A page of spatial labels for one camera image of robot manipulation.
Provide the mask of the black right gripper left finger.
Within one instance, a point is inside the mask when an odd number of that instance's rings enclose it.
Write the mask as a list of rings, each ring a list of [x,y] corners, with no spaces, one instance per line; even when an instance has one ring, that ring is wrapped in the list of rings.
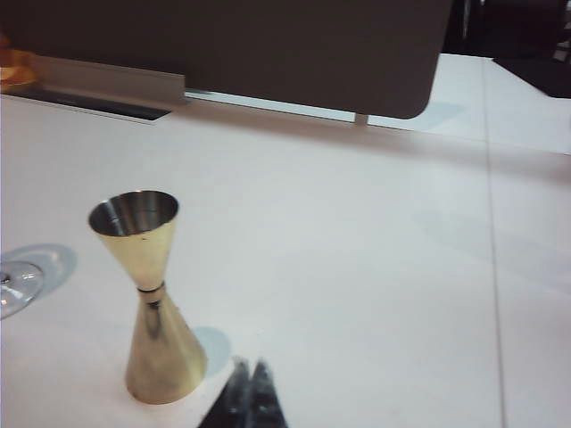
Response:
[[[247,396],[250,383],[250,367],[247,359],[233,358],[234,369],[199,428],[244,427]]]

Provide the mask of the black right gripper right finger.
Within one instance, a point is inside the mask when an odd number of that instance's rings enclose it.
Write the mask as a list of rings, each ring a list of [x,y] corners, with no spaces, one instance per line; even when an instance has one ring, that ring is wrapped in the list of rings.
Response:
[[[288,426],[277,396],[273,375],[264,360],[257,362],[250,381],[249,426],[268,428]]]

